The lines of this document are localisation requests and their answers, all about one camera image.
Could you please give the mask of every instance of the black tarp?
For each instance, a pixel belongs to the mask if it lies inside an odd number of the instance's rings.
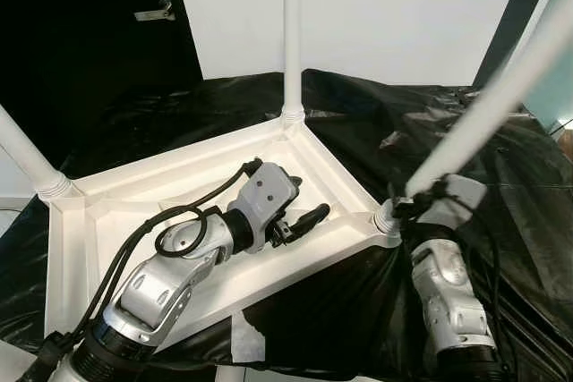
[[[380,202],[389,183],[404,186],[477,94],[303,74],[306,123]],[[190,91],[138,89],[108,108],[63,170],[80,177],[231,132],[276,117],[281,101],[280,73],[204,81]],[[520,109],[461,174],[488,186],[478,211],[500,244],[508,365],[517,363],[519,380],[572,380],[573,165]],[[490,311],[483,228],[471,221],[458,237]],[[46,267],[47,209],[35,199],[0,241],[0,337],[31,352],[42,340]],[[316,378],[428,378],[410,269],[402,248],[373,247],[247,308],[246,320],[265,338],[265,360],[250,365]],[[230,343],[228,318],[159,353],[155,365],[232,363]]]

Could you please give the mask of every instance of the black plastic sheet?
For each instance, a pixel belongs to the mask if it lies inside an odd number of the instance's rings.
[[[397,87],[303,74],[306,123],[382,202],[399,190],[475,97],[471,89]],[[117,100],[71,154],[84,176],[279,114],[282,75],[138,90]],[[502,349],[519,380],[573,378],[573,165],[527,112],[509,116],[461,174],[488,185],[479,207],[500,244]],[[491,250],[479,223],[458,232],[478,298],[491,310]],[[34,200],[0,241],[0,336],[34,352],[43,332],[47,210]],[[330,379],[428,378],[421,306],[402,248],[372,247],[244,310],[265,338],[257,369]],[[231,321],[157,354],[158,368],[231,364]]]

